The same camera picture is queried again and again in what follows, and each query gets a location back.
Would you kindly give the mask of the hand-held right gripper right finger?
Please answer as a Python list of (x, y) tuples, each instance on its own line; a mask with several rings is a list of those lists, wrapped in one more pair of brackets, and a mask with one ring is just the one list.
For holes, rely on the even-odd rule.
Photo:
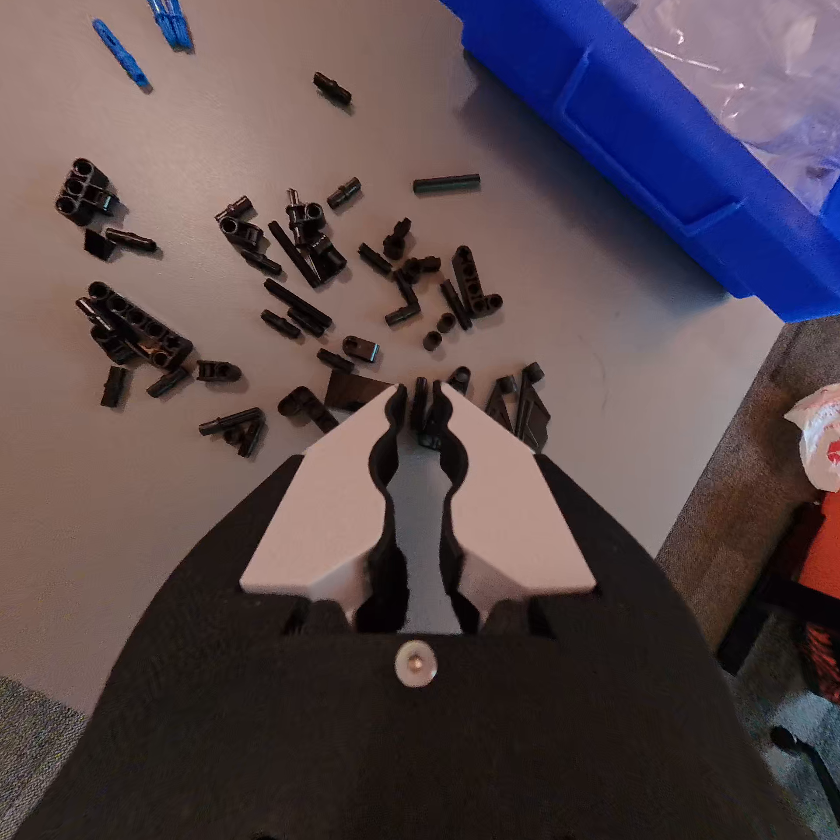
[(596, 580), (531, 449), (436, 381), (439, 464), (449, 481), (439, 569), (463, 634), (501, 602), (588, 595)]

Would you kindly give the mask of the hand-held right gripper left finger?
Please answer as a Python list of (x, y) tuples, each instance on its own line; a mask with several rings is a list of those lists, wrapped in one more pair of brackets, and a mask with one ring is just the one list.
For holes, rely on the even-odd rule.
[(250, 595), (333, 602), (363, 633), (406, 621), (406, 560), (388, 485), (407, 403), (389, 385), (304, 451), (239, 579)]

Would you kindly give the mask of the pile of black lego pieces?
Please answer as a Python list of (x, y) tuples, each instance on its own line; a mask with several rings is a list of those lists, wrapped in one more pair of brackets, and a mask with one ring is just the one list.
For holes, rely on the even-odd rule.
[[(318, 289), (344, 271), (347, 262), (324, 232), (326, 218), (322, 205), (304, 203), (294, 189), (288, 190), (287, 194), (288, 232), (276, 220), (269, 223), (269, 231), (309, 286)], [(93, 215), (110, 212), (116, 200), (109, 190), (108, 177), (89, 159), (78, 158), (74, 160), (56, 199), (56, 210), (74, 224), (84, 227), (85, 251), (102, 261), (109, 261), (117, 247), (148, 254), (156, 252), (157, 244), (152, 239), (124, 229), (107, 227), (99, 233), (89, 227)], [(289, 340), (298, 341), (303, 333), (315, 338), (323, 337), (333, 326), (333, 321), (326, 313), (275, 280), (281, 275), (282, 266), (261, 248), (264, 232), (249, 221), (252, 211), (252, 202), (247, 196), (241, 196), (217, 214), (215, 220), (220, 232), (239, 255), (249, 265), (267, 274), (264, 286), (268, 293), (288, 305), (285, 317), (264, 310), (259, 316), (261, 321)], [(415, 285), (420, 276), (437, 274), (442, 268), (441, 259), (434, 255), (409, 258), (401, 266), (393, 265), (393, 261), (403, 259), (405, 255), (411, 228), (412, 221), (408, 217), (399, 220), (393, 231), (384, 237), (381, 253), (366, 243), (358, 247), (363, 262), (381, 276), (392, 278), (404, 299), (404, 306), (385, 316), (385, 324), (389, 327), (404, 324), (421, 313)], [(423, 348), (427, 352), (436, 351), (443, 335), (455, 325), (469, 331), (476, 319), (497, 313), (503, 305), (501, 295), (484, 291), (475, 257), (467, 245), (459, 246), (451, 261), (458, 285), (455, 287), (450, 280), (444, 280), (439, 285), (448, 310), (437, 321), (436, 329), (423, 337)], [(161, 371), (159, 379), (147, 391), (153, 398), (171, 392), (190, 377), (190, 372), (183, 366), (184, 360), (193, 351), (187, 339), (112, 287), (100, 281), (93, 282), (87, 295), (77, 299), (75, 304), (91, 324), (92, 339), (113, 362), (103, 387), (102, 406), (114, 408), (120, 404), (129, 373), (126, 365), (133, 360), (144, 361)], [(331, 432), (338, 426), (338, 421), (329, 411), (330, 407), (351, 413), (385, 389), (385, 385), (354, 373), (355, 361), (372, 364), (379, 352), (378, 343), (353, 335), (343, 340), (341, 354), (321, 348), (318, 360), (332, 371), (326, 401), (320, 401), (307, 387), (301, 386), (280, 401), (279, 413), (284, 417), (303, 417), (322, 433)], [(536, 389), (536, 384), (543, 377), (542, 367), (533, 362), (522, 369), (519, 381), (513, 375), (498, 378), (486, 405), (486, 414), (535, 454), (540, 454), (548, 442), (551, 419)], [(265, 425), (262, 410), (253, 408), (205, 423), (199, 427), (199, 433), (202, 436), (220, 435), (238, 449), (240, 457), (249, 458)]]

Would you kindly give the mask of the orange box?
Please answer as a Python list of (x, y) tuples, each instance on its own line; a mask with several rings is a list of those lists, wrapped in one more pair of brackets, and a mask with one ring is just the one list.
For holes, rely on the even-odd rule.
[(799, 583), (838, 600), (839, 492), (824, 496), (821, 513), (822, 525), (805, 556)]

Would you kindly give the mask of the white and red plastic bag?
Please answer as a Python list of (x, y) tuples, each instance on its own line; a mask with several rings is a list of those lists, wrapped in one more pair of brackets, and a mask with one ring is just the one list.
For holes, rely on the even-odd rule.
[(806, 478), (818, 490), (839, 491), (839, 384), (801, 399), (784, 415), (801, 431), (799, 452)]

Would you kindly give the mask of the black chair base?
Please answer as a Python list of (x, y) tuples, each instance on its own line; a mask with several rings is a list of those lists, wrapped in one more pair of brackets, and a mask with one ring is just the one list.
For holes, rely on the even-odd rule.
[(812, 766), (835, 821), (839, 823), (839, 789), (819, 752), (810, 743), (797, 738), (783, 727), (773, 727), (770, 730), (770, 740), (777, 749), (789, 755), (802, 757)]

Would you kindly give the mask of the blue storage bin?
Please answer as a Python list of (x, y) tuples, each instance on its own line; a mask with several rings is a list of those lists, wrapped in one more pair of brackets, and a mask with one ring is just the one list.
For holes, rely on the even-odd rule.
[(838, 186), (813, 214), (602, 2), (444, 1), (461, 43), (735, 298), (839, 312)]

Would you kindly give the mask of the clear plastic bags in bin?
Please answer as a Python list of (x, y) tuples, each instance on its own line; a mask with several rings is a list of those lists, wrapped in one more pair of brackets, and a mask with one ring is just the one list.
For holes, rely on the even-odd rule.
[(602, 4), (813, 215), (838, 217), (838, 1)]

